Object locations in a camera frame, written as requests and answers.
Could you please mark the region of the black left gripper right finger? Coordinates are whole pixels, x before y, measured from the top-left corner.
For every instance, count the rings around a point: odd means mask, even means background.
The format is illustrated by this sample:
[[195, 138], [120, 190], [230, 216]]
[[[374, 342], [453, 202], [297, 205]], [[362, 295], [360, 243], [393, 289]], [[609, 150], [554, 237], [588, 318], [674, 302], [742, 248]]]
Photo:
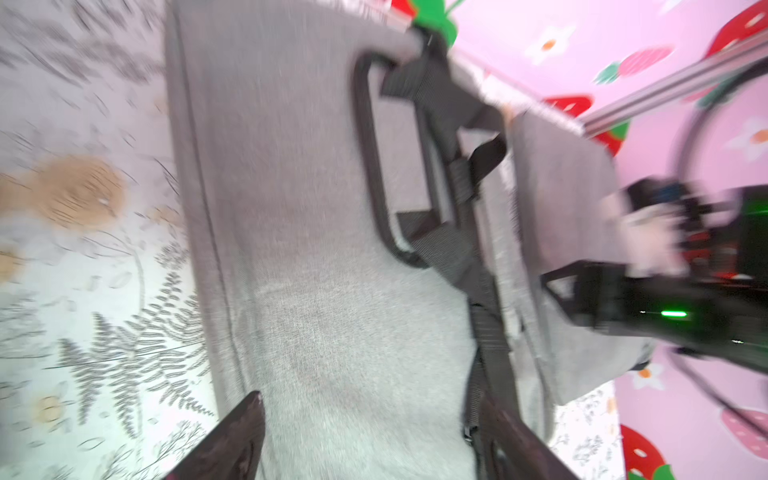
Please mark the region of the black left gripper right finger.
[[578, 479], [519, 416], [490, 396], [479, 407], [476, 453], [480, 479]]

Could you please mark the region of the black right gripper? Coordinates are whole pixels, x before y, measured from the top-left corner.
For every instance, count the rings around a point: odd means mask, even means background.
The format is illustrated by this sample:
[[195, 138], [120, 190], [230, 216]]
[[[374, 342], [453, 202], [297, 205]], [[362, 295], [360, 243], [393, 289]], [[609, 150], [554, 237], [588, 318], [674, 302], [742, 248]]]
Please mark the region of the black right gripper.
[[630, 277], [625, 264], [577, 261], [540, 276], [576, 326], [649, 337], [767, 370], [767, 287], [751, 280]]

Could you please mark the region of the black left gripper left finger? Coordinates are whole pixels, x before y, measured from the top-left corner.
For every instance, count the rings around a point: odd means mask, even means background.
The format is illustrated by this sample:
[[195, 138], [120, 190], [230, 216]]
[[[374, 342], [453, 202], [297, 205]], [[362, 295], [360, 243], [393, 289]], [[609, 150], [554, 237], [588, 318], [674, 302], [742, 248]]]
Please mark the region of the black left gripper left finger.
[[163, 479], [254, 479], [265, 433], [263, 397], [252, 391]]

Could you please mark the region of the grey laptop sleeve bag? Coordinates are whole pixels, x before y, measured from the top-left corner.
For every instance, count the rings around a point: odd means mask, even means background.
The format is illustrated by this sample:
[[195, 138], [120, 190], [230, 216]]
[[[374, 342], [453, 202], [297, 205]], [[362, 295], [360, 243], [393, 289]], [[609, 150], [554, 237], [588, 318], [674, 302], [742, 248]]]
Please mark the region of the grey laptop sleeve bag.
[[548, 393], [565, 405], [649, 360], [656, 343], [576, 326], [542, 287], [543, 275], [577, 261], [628, 263], [618, 229], [600, 208], [618, 190], [609, 154], [531, 112], [512, 121], [508, 139], [535, 312], [526, 332]]

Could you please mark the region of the grey backpack with black straps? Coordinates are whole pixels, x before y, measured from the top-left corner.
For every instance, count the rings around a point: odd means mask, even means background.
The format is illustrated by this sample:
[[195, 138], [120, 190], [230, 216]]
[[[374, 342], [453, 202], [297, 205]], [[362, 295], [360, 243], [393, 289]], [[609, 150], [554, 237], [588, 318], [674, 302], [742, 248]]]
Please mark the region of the grey backpack with black straps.
[[503, 119], [439, 34], [174, 1], [166, 80], [218, 407], [263, 397], [254, 479], [480, 479], [485, 396], [547, 445]]

